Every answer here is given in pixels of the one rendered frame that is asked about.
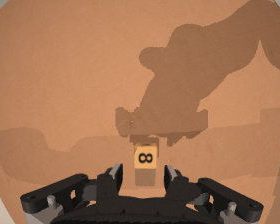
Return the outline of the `tan cube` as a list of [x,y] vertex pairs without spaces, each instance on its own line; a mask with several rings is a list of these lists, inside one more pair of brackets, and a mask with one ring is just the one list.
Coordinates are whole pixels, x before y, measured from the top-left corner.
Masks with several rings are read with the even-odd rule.
[[136,143],[134,146],[134,168],[156,169],[157,168],[157,145],[156,143]]

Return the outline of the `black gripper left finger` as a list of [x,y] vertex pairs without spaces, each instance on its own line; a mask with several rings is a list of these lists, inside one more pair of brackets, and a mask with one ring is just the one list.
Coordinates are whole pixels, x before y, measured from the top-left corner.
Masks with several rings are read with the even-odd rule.
[[[119,197],[122,182],[123,164],[116,163],[97,179],[79,173],[23,194],[20,200],[26,222],[50,224],[57,216],[86,207],[90,201],[96,201],[96,214],[124,213]],[[71,199],[73,190],[75,197]]]

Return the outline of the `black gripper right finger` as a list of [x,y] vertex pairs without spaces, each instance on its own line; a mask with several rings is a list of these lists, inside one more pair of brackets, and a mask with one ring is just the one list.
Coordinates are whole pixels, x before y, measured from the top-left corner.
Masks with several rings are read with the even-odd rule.
[[[189,182],[189,178],[172,165],[165,165],[164,187],[166,194],[157,215],[184,218],[186,204],[191,204],[198,212],[224,224],[258,224],[264,208],[260,202],[210,178],[199,178],[198,183]],[[213,204],[209,202],[210,195]]]

